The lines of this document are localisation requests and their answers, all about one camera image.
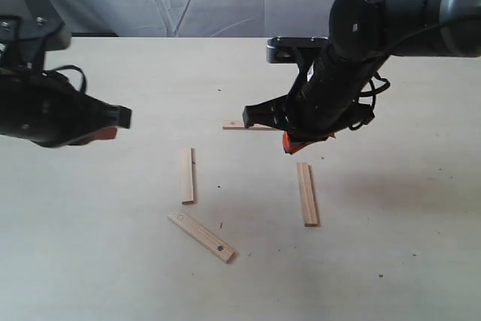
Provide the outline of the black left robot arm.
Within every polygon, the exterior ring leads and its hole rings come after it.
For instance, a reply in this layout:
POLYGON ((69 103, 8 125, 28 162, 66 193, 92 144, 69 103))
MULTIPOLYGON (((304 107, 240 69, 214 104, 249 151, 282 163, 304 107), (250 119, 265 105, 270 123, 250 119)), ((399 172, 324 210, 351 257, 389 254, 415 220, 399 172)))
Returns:
POLYGON ((59 148, 113 140, 118 129, 130 129, 132 110, 88 95, 80 67, 45 68, 47 52, 70 43, 60 19, 1 17, 2 135, 59 148))

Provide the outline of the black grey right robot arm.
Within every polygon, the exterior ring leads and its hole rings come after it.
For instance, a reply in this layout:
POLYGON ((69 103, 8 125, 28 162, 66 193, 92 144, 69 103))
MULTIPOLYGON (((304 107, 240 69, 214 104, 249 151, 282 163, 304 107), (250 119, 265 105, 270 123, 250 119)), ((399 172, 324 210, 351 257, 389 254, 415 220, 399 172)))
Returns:
POLYGON ((389 57, 477 58, 480 0, 334 0, 328 28, 327 38, 270 39, 268 61, 298 75, 287 94, 244 108, 244 126, 281 130, 288 154, 368 125, 389 57))

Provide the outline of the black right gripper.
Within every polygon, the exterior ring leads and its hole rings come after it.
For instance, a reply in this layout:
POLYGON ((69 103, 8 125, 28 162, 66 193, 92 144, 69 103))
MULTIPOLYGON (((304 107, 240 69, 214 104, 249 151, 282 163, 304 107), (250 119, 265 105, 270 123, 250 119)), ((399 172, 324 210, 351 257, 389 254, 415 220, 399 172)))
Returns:
POLYGON ((327 141, 340 130, 374 119, 372 107, 358 101, 373 74, 371 64, 345 61, 328 47, 313 62, 296 64, 299 73, 286 95, 244 108, 246 127, 260 124, 285 131, 283 150, 293 155, 312 142, 296 141, 290 135, 327 141))

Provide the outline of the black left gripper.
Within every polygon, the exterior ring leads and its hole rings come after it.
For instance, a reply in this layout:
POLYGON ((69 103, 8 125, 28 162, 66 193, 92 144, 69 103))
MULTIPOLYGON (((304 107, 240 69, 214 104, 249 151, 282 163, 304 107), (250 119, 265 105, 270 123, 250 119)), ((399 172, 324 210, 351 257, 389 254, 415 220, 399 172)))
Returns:
POLYGON ((1 70, 1 134, 40 147, 84 146, 129 129, 132 110, 86 94, 82 69, 75 88, 54 68, 40 73, 1 70))

